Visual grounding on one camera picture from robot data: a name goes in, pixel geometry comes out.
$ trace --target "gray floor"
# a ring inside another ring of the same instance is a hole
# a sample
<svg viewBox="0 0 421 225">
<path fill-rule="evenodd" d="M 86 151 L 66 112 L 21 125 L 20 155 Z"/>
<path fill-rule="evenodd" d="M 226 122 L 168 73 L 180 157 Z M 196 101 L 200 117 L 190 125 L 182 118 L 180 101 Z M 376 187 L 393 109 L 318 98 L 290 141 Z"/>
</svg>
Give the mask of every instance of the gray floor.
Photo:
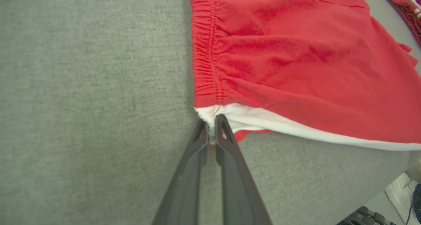
<svg viewBox="0 0 421 225">
<path fill-rule="evenodd" d="M 404 225 L 399 214 L 396 212 L 383 190 L 365 203 L 364 206 L 373 212 L 380 213 L 385 219 L 394 222 L 396 225 Z"/>
</svg>

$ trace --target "white stripe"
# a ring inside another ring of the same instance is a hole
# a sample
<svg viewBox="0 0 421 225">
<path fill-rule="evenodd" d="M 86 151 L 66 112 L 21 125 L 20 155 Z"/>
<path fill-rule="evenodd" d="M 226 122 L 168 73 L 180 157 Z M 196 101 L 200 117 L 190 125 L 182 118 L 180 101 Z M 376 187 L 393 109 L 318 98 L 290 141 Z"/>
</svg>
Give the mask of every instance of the white stripe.
<svg viewBox="0 0 421 225">
<path fill-rule="evenodd" d="M 200 118 L 206 121 L 209 126 L 214 127 L 215 116 L 213 110 L 217 108 L 219 108 L 219 110 L 215 115 L 224 114 L 229 120 L 234 133 L 240 130 L 258 131 L 268 129 L 274 132 L 281 132 L 302 138 L 309 138 L 335 144 L 347 144 L 391 151 L 421 150 L 421 144 L 417 143 L 406 144 L 368 140 L 324 132 L 309 126 L 304 126 L 303 124 L 287 119 L 263 108 L 251 108 L 237 103 L 225 106 L 215 105 L 206 108 L 195 108 L 195 110 L 199 114 Z"/>
</svg>

